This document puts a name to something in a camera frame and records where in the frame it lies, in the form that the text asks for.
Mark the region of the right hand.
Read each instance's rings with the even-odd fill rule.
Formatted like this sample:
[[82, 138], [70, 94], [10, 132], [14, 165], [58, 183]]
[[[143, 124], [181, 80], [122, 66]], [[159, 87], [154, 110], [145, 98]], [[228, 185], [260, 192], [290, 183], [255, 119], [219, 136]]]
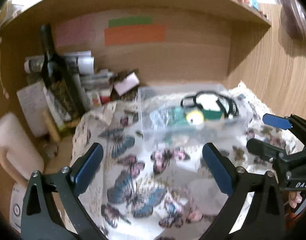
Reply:
[[291, 191], [288, 194], [288, 203], [290, 205], [291, 208], [295, 209], [297, 207], [298, 204], [301, 203], [302, 201], [302, 196], [300, 195], [300, 191]]

